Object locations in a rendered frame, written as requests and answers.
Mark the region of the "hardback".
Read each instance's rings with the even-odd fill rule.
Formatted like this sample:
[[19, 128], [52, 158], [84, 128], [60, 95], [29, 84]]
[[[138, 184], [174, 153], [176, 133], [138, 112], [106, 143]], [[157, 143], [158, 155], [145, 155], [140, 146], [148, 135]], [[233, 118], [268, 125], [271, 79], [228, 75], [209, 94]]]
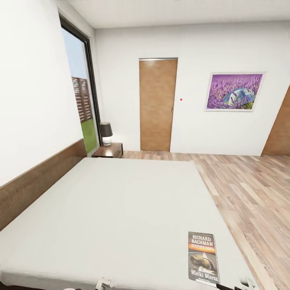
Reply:
[[215, 288], [220, 284], [213, 234], [188, 232], [188, 278]]

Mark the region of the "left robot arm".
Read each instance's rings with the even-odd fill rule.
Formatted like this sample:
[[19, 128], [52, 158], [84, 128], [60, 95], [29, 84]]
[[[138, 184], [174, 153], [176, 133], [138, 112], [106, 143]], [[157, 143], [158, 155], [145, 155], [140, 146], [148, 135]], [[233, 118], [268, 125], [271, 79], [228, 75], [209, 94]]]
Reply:
[[[109, 288], [113, 288], [115, 289], [117, 287], [117, 283], [116, 280], [110, 276], [104, 275], [102, 274], [97, 285], [96, 285], [96, 290], [106, 290], [106, 288], [102, 285], [105, 285]], [[81, 290], [81, 289], [71, 289], [71, 288], [67, 288], [64, 290]]]

